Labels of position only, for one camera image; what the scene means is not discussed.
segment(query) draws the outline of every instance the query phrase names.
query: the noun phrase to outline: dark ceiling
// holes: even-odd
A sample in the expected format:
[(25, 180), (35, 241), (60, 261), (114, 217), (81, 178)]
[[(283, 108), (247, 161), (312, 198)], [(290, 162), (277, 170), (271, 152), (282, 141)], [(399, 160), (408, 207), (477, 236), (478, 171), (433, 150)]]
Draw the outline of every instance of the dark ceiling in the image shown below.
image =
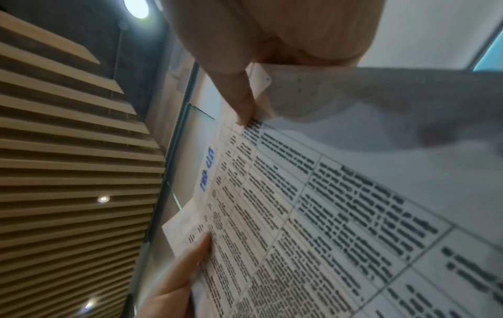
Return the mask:
[(0, 0), (4, 11), (87, 47), (114, 77), (143, 120), (169, 32), (153, 0), (150, 15), (134, 18), (123, 0)]

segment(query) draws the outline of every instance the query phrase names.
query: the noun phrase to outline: white paper sheet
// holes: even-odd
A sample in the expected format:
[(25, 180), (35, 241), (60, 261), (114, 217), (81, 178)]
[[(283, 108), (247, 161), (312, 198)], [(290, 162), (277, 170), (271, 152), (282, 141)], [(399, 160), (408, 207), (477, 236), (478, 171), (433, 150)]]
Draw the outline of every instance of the white paper sheet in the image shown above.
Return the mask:
[(253, 75), (283, 116), (244, 128), (224, 106), (193, 199), (163, 227), (175, 254), (213, 234), (199, 317), (503, 316), (497, 118), (443, 92), (375, 99), (371, 74), (357, 99), (322, 69)]

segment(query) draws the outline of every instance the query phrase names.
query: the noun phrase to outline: wood panel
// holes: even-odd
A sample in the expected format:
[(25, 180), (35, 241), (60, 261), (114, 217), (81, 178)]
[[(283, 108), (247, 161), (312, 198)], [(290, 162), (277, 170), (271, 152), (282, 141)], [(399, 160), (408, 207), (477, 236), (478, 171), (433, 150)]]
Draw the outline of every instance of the wood panel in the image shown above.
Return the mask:
[(118, 318), (164, 156), (85, 48), (4, 12), (2, 32), (0, 316)]

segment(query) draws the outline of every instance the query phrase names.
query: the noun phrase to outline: hand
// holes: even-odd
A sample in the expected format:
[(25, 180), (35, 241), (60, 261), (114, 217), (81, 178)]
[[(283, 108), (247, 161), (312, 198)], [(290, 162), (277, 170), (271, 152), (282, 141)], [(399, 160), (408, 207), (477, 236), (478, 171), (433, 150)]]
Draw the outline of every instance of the hand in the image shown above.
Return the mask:
[(242, 125), (255, 112), (251, 62), (356, 66), (385, 0), (162, 0), (177, 36)]
[(177, 257), (140, 308), (136, 318), (184, 318), (190, 314), (191, 277), (209, 254), (211, 235), (199, 240)]

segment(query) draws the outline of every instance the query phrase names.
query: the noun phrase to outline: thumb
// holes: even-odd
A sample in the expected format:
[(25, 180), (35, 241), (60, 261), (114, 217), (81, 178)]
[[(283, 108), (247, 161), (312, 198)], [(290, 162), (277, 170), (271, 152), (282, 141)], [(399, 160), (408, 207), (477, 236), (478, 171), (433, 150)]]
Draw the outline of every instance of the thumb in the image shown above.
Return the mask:
[(222, 97), (237, 113), (238, 124), (246, 125), (256, 109), (248, 74), (243, 70), (238, 74), (220, 74), (207, 72)]
[(154, 294), (157, 296), (168, 294), (186, 286), (198, 264), (209, 254), (210, 244), (211, 234), (209, 232), (203, 233), (197, 243), (176, 258), (168, 273), (161, 279)]

